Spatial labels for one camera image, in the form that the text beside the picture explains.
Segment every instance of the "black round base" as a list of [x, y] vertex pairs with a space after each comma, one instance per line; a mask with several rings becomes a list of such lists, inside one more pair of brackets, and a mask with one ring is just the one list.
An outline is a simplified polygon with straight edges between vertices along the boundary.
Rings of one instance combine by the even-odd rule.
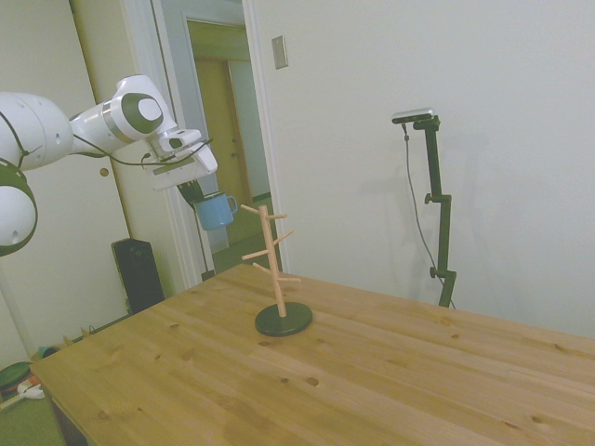
[[301, 332], [312, 322], [312, 311], [298, 302], [285, 302], [287, 315], [279, 317], [277, 305], [264, 308], [257, 315], [256, 327], [266, 336], [289, 336]]

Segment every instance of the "door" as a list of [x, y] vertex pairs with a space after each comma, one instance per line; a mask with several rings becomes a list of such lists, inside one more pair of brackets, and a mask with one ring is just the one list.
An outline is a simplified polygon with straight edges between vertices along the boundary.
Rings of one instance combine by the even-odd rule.
[[229, 64], [226, 60], [197, 59], [196, 72], [208, 135], [213, 139], [211, 149], [218, 160], [218, 187], [234, 196], [238, 205], [251, 204], [252, 194], [231, 93]]
[[[3, 2], [0, 41], [0, 91], [49, 98], [67, 116], [95, 104], [68, 0]], [[128, 233], [109, 160], [69, 156], [25, 175], [38, 227], [28, 245], [0, 258], [0, 295], [32, 355], [126, 315], [111, 243]], [[4, 321], [7, 307], [0, 311]]]

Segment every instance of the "black cable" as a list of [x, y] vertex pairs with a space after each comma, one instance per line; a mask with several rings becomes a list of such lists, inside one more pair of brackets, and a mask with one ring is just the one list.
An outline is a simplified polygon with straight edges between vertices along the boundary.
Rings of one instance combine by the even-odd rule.
[[31, 154], [29, 151], [26, 151], [23, 147], [22, 144], [20, 143], [20, 138], [19, 135], [17, 135], [17, 131], [15, 130], [15, 128], [12, 126], [12, 124], [10, 123], [10, 121], [8, 121], [8, 118], [5, 117], [5, 115], [0, 111], [0, 116], [2, 117], [2, 119], [4, 119], [4, 122], [7, 123], [8, 128], [10, 129], [10, 131], [12, 132], [12, 136], [15, 138], [15, 140], [17, 141], [17, 144], [19, 145], [19, 150], [20, 150], [20, 159], [19, 159], [19, 165], [18, 168], [20, 169], [20, 167], [22, 166], [22, 159]]
[[172, 163], [143, 163], [141, 160], [141, 163], [127, 163], [126, 161], [121, 161], [118, 160], [115, 156], [113, 156], [111, 153], [106, 152], [104, 149], [96, 146], [95, 144], [93, 144], [90, 141], [87, 141], [84, 138], [79, 137], [78, 135], [74, 135], [75, 138], [80, 139], [81, 141], [83, 141], [85, 144], [88, 144], [89, 146], [91, 146], [93, 149], [96, 149], [98, 151], [100, 151], [101, 153], [103, 153], [105, 156], [107, 156], [108, 158], [110, 158], [111, 160], [115, 161], [116, 163], [119, 164], [123, 164], [123, 165], [140, 165], [140, 166], [145, 166], [145, 165], [174, 165], [174, 164], [179, 164], [182, 163], [184, 161], [186, 161], [188, 158], [190, 158], [191, 156], [193, 156], [196, 152], [198, 152], [201, 148], [203, 148], [205, 145], [209, 144], [210, 142], [213, 141], [213, 139], [208, 139], [207, 141], [205, 141], [203, 144], [200, 145], [200, 147], [198, 149], [195, 149], [194, 151], [192, 151], [192, 153], [189, 153], [188, 155], [186, 155], [184, 158], [174, 161]]
[[[403, 127], [403, 131], [405, 133], [405, 153], [406, 153], [406, 164], [407, 164], [407, 179], [409, 181], [409, 189], [411, 190], [411, 197], [413, 198], [413, 208], [416, 212], [416, 224], [417, 224], [417, 230], [419, 231], [419, 236], [421, 237], [421, 241], [424, 243], [424, 247], [426, 248], [426, 252], [428, 253], [428, 256], [430, 257], [430, 261], [431, 261], [431, 265], [434, 267], [434, 270], [438, 270], [438, 268], [436, 267], [436, 262], [434, 262], [434, 256], [431, 254], [430, 249], [428, 248], [428, 244], [426, 243], [426, 238], [424, 237], [424, 233], [421, 230], [421, 225], [419, 224], [419, 213], [417, 211], [417, 201], [416, 201], [416, 193], [414, 192], [413, 189], [413, 182], [411, 181], [411, 169], [409, 168], [409, 135], [407, 135], [407, 126], [405, 124], [402, 124]], [[444, 287], [444, 281], [442, 277], [438, 277], [438, 280], [440, 281], [440, 283], [443, 285]], [[456, 309], [455, 307], [455, 302], [453, 302], [453, 299], [451, 299], [450, 303], [453, 305], [453, 308]]]

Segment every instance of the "white wall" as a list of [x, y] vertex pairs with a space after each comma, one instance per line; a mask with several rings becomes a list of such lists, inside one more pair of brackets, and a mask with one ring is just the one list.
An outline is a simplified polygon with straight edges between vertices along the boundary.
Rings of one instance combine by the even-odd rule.
[[231, 82], [238, 113], [245, 163], [253, 197], [271, 192], [267, 162], [264, 156], [262, 132], [258, 120], [257, 94], [254, 89], [252, 67], [249, 61], [230, 60]]
[[[282, 208], [296, 230], [292, 272], [437, 302], [403, 132], [390, 122], [431, 106], [453, 195], [457, 307], [595, 337], [595, 3], [248, 3]], [[280, 34], [289, 67], [275, 71]], [[436, 252], [439, 205], [423, 204], [425, 143], [412, 133]]]

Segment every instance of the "closet door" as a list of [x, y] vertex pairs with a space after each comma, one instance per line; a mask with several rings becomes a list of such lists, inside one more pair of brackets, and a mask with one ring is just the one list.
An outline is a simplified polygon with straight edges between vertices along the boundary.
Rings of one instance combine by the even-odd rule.
[[[3, 2], [0, 42], [0, 91], [49, 98], [67, 116], [95, 104], [68, 0]], [[109, 160], [71, 155], [25, 176], [39, 222], [28, 245], [0, 258], [0, 294], [31, 355], [126, 315], [111, 243], [128, 233]], [[0, 312], [4, 343], [1, 302]]]

